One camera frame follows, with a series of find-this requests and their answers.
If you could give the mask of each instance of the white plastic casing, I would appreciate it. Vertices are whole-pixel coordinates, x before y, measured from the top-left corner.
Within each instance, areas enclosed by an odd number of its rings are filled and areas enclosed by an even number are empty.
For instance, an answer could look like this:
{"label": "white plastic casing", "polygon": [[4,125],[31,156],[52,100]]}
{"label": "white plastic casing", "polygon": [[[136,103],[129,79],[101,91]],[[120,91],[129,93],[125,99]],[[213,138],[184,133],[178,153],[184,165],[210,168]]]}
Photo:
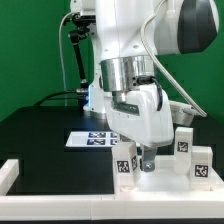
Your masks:
{"label": "white plastic casing", "polygon": [[157,111],[156,86],[143,85],[140,90],[127,93],[127,104],[137,105],[139,116],[114,110],[112,98],[105,97],[111,130],[152,148],[171,144],[173,123],[166,93],[163,91],[163,106],[161,111]]}
{"label": "white plastic casing", "polygon": [[80,12],[81,15],[95,15],[95,0],[71,0],[70,9],[71,12]]}

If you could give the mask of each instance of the black tabletop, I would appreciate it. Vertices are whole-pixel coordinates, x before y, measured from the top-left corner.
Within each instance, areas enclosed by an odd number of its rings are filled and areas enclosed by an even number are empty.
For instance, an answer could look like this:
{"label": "black tabletop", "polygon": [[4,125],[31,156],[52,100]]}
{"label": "black tabletop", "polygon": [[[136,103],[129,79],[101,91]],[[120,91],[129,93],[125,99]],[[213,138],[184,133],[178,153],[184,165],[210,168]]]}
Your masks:
{"label": "black tabletop", "polygon": [[26,107],[0,124],[1,164],[19,159],[20,175],[9,195],[112,194],[110,148],[67,150],[72,130],[106,131],[105,120],[76,107]]}

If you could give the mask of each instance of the black cable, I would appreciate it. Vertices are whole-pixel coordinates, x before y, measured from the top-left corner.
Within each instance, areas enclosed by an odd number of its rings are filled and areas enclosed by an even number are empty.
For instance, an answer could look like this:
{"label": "black cable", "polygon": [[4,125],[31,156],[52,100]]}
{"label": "black cable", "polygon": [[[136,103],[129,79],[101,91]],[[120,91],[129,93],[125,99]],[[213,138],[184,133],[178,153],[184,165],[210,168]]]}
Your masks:
{"label": "black cable", "polygon": [[157,87],[157,91],[158,91],[158,95],[159,95],[159,104],[157,107],[157,111],[160,111],[163,106],[163,89],[162,89],[161,85],[159,84],[158,80],[154,76],[151,77],[151,80],[155,83],[155,85]]}
{"label": "black cable", "polygon": [[43,102],[51,99],[52,97],[67,95],[67,94],[77,94],[77,91],[76,90],[70,90],[70,91],[62,91],[62,92],[57,92],[57,93],[50,94],[50,95],[44,97],[43,99],[39,100],[38,102],[36,102],[34,104],[34,106],[40,106]]}
{"label": "black cable", "polygon": [[138,83],[138,85],[146,85],[146,84],[155,83],[157,92],[159,95],[159,104],[157,106],[157,111],[160,111],[163,106],[163,92],[162,92],[162,87],[159,84],[156,77],[155,76],[139,76],[138,79],[136,80],[136,82]]}
{"label": "black cable", "polygon": [[46,99],[44,102],[46,101],[57,101],[57,100],[83,100],[83,101],[86,101],[86,98],[81,98],[81,97],[66,97],[66,98],[50,98],[50,99]]}

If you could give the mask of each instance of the cable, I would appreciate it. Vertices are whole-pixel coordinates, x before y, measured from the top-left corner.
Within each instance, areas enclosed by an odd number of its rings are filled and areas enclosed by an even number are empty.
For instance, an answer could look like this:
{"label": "cable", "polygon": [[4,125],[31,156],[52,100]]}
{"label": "cable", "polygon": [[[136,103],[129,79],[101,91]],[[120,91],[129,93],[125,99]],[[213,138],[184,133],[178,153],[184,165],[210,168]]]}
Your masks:
{"label": "cable", "polygon": [[62,37],[61,37],[61,33],[62,33],[62,26],[65,22],[65,20],[67,19],[68,16],[73,15],[73,12],[70,12],[68,14],[66,14],[60,24],[59,27],[59,51],[60,51],[60,60],[61,60],[61,68],[62,68],[62,75],[63,75],[63,85],[64,85],[64,91],[67,91],[67,83],[66,83],[66,72],[65,72],[65,64],[64,64],[64,57],[63,57],[63,47],[62,47]]}
{"label": "cable", "polygon": [[159,5],[157,6],[155,13],[149,16],[141,26],[141,39],[142,43],[148,52],[149,56],[152,58],[155,65],[158,69],[164,74],[164,76],[168,79],[168,81],[177,89],[177,91],[183,96],[183,98],[190,104],[192,107],[201,115],[202,117],[206,117],[207,114],[194,102],[194,100],[187,94],[187,92],[177,83],[177,81],[172,77],[172,75],[163,67],[163,65],[159,62],[157,57],[154,55],[152,49],[150,48],[147,40],[146,40],[146,26],[149,22],[151,22],[158,14],[160,7],[165,3],[167,0],[162,0]]}
{"label": "cable", "polygon": [[47,100],[50,100],[52,97],[55,97],[55,96],[61,96],[61,95],[67,95],[67,94],[77,94],[77,91],[62,91],[62,92],[57,92],[57,93],[53,93],[53,94],[50,94],[46,97],[44,97],[43,99],[39,100],[37,103],[34,104],[34,106],[40,106],[43,102],[47,101]]}

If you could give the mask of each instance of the sticker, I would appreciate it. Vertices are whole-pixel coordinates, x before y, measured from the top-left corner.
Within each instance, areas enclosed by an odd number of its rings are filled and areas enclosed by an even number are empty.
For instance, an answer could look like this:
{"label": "sticker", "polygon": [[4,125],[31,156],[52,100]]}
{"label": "sticker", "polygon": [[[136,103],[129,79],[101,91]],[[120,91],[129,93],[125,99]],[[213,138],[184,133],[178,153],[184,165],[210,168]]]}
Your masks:
{"label": "sticker", "polygon": [[106,138],[106,132],[90,132],[89,138]]}
{"label": "sticker", "polygon": [[188,143],[187,142],[178,142],[177,151],[178,152],[188,152]]}
{"label": "sticker", "polygon": [[111,145],[117,145],[117,139],[111,139],[110,144]]}
{"label": "sticker", "polygon": [[111,138],[117,138],[117,133],[115,133],[115,132],[111,132],[111,133],[110,133],[110,137],[111,137]]}
{"label": "sticker", "polygon": [[87,145],[105,145],[105,139],[88,139]]}
{"label": "sticker", "polygon": [[195,177],[208,177],[208,166],[195,165]]}
{"label": "sticker", "polygon": [[117,161],[117,169],[119,173],[130,173],[128,161]]}

